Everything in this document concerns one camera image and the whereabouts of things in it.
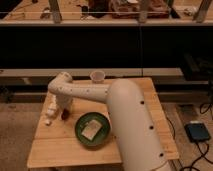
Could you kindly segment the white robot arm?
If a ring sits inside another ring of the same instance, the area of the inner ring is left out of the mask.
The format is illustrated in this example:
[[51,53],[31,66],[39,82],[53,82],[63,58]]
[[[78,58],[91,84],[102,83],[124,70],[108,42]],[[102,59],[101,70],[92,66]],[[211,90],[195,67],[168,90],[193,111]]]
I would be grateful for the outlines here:
[[55,95],[105,103],[124,171],[172,171],[141,88],[128,79],[110,84],[74,84],[58,74],[48,90]]

